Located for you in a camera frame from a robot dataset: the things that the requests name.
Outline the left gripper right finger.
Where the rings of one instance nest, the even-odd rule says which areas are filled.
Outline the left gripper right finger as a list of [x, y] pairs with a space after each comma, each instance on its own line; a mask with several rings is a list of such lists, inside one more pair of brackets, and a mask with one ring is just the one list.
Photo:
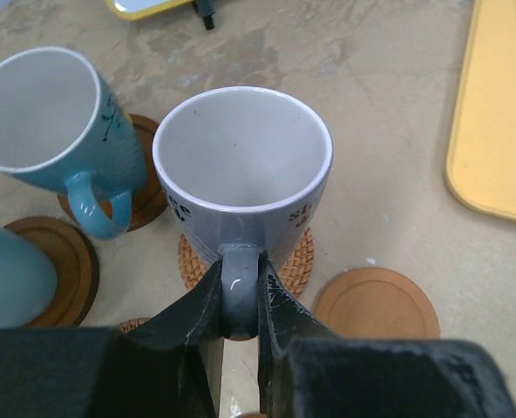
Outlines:
[[516, 417], [494, 359], [466, 340], [328, 330], [258, 259], [260, 409], [268, 417]]

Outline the large teal mug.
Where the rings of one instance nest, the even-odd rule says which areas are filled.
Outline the large teal mug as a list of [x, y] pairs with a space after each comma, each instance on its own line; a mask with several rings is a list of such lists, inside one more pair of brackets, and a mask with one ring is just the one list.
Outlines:
[[0, 227], [0, 328], [21, 327], [51, 303], [57, 270], [37, 247]]

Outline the plain orange front coaster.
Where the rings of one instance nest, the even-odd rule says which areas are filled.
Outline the plain orange front coaster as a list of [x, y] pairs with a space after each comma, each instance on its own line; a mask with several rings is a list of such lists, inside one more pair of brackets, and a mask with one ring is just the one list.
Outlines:
[[337, 334], [359, 339], [437, 339], [429, 298], [401, 273], [362, 267], [341, 273], [318, 294], [315, 317]]

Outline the light woven front coaster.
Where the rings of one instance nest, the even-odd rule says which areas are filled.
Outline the light woven front coaster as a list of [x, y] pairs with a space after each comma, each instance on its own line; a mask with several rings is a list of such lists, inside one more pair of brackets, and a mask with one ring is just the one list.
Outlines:
[[[308, 228], [291, 256], [278, 272], [284, 288], [298, 299], [308, 284], [314, 262], [314, 241]], [[180, 276], [188, 291], [198, 285], [208, 267], [202, 263], [196, 252], [181, 234], [179, 242]]]

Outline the blue patterned mug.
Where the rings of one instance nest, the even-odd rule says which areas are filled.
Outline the blue patterned mug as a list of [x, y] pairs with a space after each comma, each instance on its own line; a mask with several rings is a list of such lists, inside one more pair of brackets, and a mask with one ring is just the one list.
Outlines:
[[68, 199], [97, 239], [125, 233], [146, 183], [137, 132], [76, 51], [45, 46], [0, 63], [0, 172]]

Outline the grey handled mug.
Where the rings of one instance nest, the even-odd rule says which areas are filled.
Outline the grey handled mug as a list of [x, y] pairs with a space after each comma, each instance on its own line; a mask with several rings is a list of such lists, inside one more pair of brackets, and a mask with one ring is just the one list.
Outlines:
[[302, 101], [255, 86], [191, 97], [160, 122], [153, 163], [187, 242], [221, 269], [221, 331], [258, 327], [259, 259], [281, 267], [327, 184], [334, 146]]

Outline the dark brown ringed coaster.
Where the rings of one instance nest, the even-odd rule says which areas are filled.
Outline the dark brown ringed coaster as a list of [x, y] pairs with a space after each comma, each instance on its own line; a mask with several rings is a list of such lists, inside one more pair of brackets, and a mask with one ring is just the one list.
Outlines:
[[157, 123], [119, 109], [94, 119], [58, 162], [62, 207], [97, 239], [114, 239], [166, 208], [151, 160]]

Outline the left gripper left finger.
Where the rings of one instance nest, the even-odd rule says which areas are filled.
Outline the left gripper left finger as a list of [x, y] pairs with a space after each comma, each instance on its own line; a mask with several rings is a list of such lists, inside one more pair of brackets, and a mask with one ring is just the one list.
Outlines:
[[161, 313], [128, 333], [100, 328], [104, 349], [92, 417], [215, 417], [224, 340], [221, 263]]

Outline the plain orange coaster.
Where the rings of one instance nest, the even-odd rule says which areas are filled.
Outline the plain orange coaster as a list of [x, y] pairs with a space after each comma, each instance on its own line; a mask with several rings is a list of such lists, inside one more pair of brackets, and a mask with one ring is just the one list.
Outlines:
[[437, 339], [429, 298], [401, 273], [362, 267], [341, 273], [318, 294], [315, 317], [337, 334], [359, 339]]
[[238, 415], [236, 418], [267, 418], [267, 416], [260, 412], [249, 412]]

